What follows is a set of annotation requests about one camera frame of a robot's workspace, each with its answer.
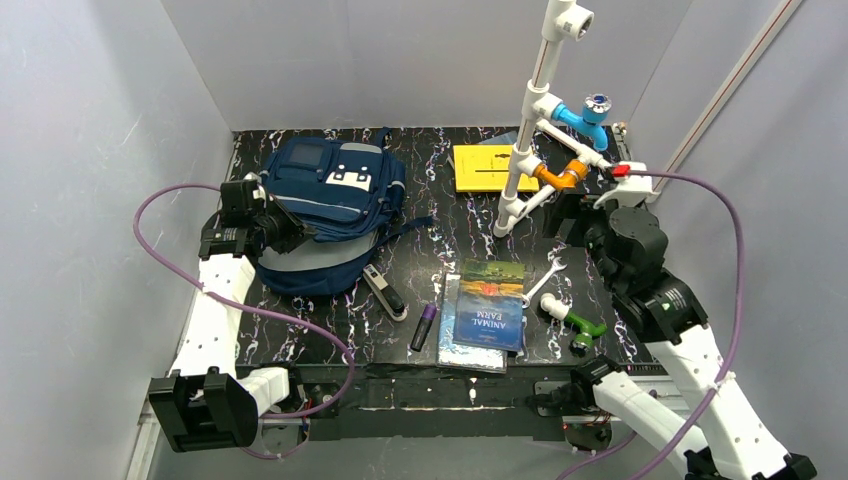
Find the table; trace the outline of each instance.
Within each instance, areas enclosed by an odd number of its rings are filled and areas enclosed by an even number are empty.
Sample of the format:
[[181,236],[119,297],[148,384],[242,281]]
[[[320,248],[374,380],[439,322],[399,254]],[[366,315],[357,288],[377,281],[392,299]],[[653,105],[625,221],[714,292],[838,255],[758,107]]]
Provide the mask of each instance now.
[[[498,194],[455,193],[449,163],[452,146],[475,144],[511,130],[517,129],[394,130],[387,148],[407,166],[407,199],[401,221],[427,214],[435,219],[432,227],[410,232],[381,248],[372,260],[409,305],[406,321],[389,320],[364,280],[343,294],[322,298],[279,296],[258,281],[249,290],[249,305],[287,313],[333,332],[348,344],[357,365],[362,367],[355,387],[341,403],[343,414],[332,427],[325,428],[323,438],[390,436],[400,432],[413,436],[521,434],[562,439],[558,422],[540,420],[523,407],[523,398],[532,394],[535,381],[567,380],[569,369],[562,367],[584,360],[568,350],[574,336],[570,328],[558,322],[552,324],[550,317],[539,310],[538,301],[545,292],[553,292],[558,298],[570,297],[577,313],[608,326],[607,334],[596,342],[596,353],[621,363],[652,362],[647,350],[612,309],[585,250],[566,246],[562,236],[542,238],[542,208],[521,221],[512,235],[496,239],[491,227],[497,216]],[[270,153],[296,135],[367,142],[373,133],[376,129],[241,132],[236,137],[230,178],[260,171]],[[536,135],[534,148],[554,171],[561,170],[574,157],[570,150],[544,134]],[[616,161],[618,155],[615,142],[611,141],[605,156]],[[581,188],[598,193],[605,188],[605,180],[592,174]],[[526,284],[532,285],[550,268],[554,257],[560,257],[568,267],[546,284],[525,311],[525,347],[517,355],[510,355],[506,375],[438,368],[436,323],[420,353],[409,349],[424,305],[438,305],[444,274],[457,271],[463,260],[524,263],[528,269]],[[306,383],[340,383],[344,379],[346,368],[340,352],[302,328],[245,314],[239,337],[240,364],[295,362]],[[476,400],[469,397],[472,388],[476,390]],[[382,422],[374,422],[376,412],[382,412]],[[479,421],[489,417],[498,420]],[[393,427],[375,429],[378,423]],[[321,437],[313,425],[310,438]]]

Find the animal farm book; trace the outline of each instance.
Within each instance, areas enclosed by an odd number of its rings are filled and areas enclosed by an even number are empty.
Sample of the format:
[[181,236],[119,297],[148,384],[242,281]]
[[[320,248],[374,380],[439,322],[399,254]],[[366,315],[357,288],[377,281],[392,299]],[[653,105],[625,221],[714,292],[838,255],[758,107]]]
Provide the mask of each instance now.
[[462,265],[454,342],[518,352],[524,338],[524,265],[468,260]]

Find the black marble surface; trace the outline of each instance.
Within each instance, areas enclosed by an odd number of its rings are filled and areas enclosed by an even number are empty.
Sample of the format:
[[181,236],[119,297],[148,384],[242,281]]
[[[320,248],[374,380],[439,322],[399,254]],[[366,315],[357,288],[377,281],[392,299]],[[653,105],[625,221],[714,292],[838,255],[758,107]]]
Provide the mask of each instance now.
[[[258,172],[268,155],[296,135],[321,136],[368,141],[377,129],[248,131],[236,136],[231,178]],[[574,365],[568,344],[574,333],[538,309],[544,292],[573,304],[575,312],[593,321],[604,322],[608,332],[596,342],[596,353],[605,353],[623,363],[650,362],[651,356],[617,317],[609,295],[582,248],[568,247],[562,237],[544,239],[539,233],[543,211],[536,209],[521,221],[512,235],[496,239],[491,234],[497,216],[498,194],[457,194],[448,157],[453,145],[475,144],[516,128],[406,128],[395,129],[389,148],[407,165],[407,199],[404,218],[430,214],[435,223],[408,233],[390,243],[372,259],[409,305],[404,322],[389,320],[364,280],[333,297],[280,296],[258,280],[248,292],[246,303],[287,313],[320,325],[354,352],[357,364],[390,363],[432,366],[436,364],[438,325],[434,325],[424,349],[409,349],[418,318],[427,303],[439,301],[443,276],[458,270],[468,258],[507,260],[526,265],[526,289],[551,266],[554,257],[568,265],[556,274],[525,310],[525,347],[510,357],[510,365]],[[570,150],[543,134],[536,135],[537,155],[559,171],[573,158]],[[607,158],[616,160],[615,143],[610,142]],[[591,176],[584,184],[592,191],[604,188],[603,180]],[[336,365],[341,354],[332,344],[305,329],[245,314],[239,333],[237,362],[260,364],[294,361],[298,365]]]

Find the blue backpack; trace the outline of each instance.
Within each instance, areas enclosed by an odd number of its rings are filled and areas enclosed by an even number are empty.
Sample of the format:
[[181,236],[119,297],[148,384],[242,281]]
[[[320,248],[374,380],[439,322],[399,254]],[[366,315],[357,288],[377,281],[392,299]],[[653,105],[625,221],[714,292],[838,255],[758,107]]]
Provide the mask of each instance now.
[[406,167],[383,149],[389,132],[372,145],[296,137],[271,154],[260,172],[265,189],[317,234],[288,254],[265,249],[256,262],[262,283],[286,295],[340,293],[378,247],[433,223],[422,217],[388,231],[406,196]]

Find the gray wall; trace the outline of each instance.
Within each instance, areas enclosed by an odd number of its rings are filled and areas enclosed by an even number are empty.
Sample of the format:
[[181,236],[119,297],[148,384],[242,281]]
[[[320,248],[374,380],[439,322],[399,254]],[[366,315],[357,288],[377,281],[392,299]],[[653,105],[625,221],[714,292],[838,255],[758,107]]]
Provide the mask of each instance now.
[[[191,300],[132,215],[220,181],[231,134],[159,2],[0,2],[0,72],[0,478],[121,478]],[[214,206],[183,192],[144,231],[196,269]]]
[[774,8],[785,2],[692,1],[630,119],[628,143],[638,161],[665,168]]
[[[748,295],[734,370],[772,431],[811,456],[823,479],[848,468],[846,15],[844,2],[803,2],[682,167],[727,193],[744,223]],[[735,258],[727,213],[676,181],[655,211],[671,241],[668,266],[693,287],[726,348]]]
[[[551,91],[629,120],[691,0],[582,0]],[[163,0],[232,130],[516,125],[546,0]]]

